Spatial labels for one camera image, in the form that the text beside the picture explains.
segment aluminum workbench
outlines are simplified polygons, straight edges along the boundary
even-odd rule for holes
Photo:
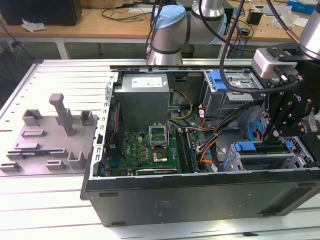
[[[226,60],[226,65],[250,62]],[[217,65],[219,60],[184,63]],[[88,109],[99,115],[109,66],[130,64],[142,65],[144,60],[45,60],[33,64],[0,111],[0,162],[7,161],[6,153],[24,124],[21,116],[26,109],[56,115],[48,96],[59,91],[72,114]],[[282,217],[105,228],[90,202],[80,200],[82,183],[83,176],[77,174],[0,177],[0,239],[320,239],[319,194]]]

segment black computer case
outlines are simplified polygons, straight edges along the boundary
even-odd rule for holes
[[[0,0],[2,17],[8,25],[31,23],[75,26],[82,14],[80,0]]]

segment white label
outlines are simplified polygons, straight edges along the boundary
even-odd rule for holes
[[[23,155],[23,156],[28,156],[28,155],[34,156],[36,154],[34,152],[22,152],[21,155]]]
[[[213,172],[218,172],[218,168],[216,167],[216,165],[214,165],[213,163],[212,163],[212,165],[211,165],[211,169],[212,169],[212,171]]]
[[[133,88],[161,88],[161,77],[134,77],[132,78]]]
[[[205,117],[205,110],[199,110],[199,115],[200,115],[200,118],[204,118]]]

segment blue tab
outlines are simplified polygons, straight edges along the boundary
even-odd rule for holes
[[[226,160],[224,161],[224,164],[223,164],[223,167],[222,167],[222,170],[224,170],[229,162],[230,158],[227,157]]]
[[[224,84],[224,81],[221,79],[220,71],[210,71],[209,75],[210,75],[210,80],[214,85],[214,89],[217,92],[231,92],[231,90],[226,87],[226,85]]]
[[[252,141],[240,141],[240,142],[237,142],[234,146],[237,152],[241,152],[241,151],[247,152],[247,151],[257,150],[256,146]]]
[[[291,153],[292,150],[294,149],[293,144],[288,140],[284,141],[284,144],[286,145],[286,147],[288,148],[289,152]]]
[[[241,145],[239,143],[236,143],[234,146],[235,146],[235,150],[237,152],[241,152],[242,151]]]

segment white paper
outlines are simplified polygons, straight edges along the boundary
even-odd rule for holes
[[[305,27],[309,19],[303,18],[303,17],[297,17],[294,21],[293,24],[300,26],[300,27]]]
[[[134,77],[132,78],[132,88],[161,88],[161,77]]]
[[[21,26],[28,30],[29,32],[34,32],[34,31],[41,31],[41,30],[45,30],[45,25],[43,23],[33,23],[33,22],[28,22],[26,20],[24,20],[22,18],[22,22],[23,24],[21,24]]]

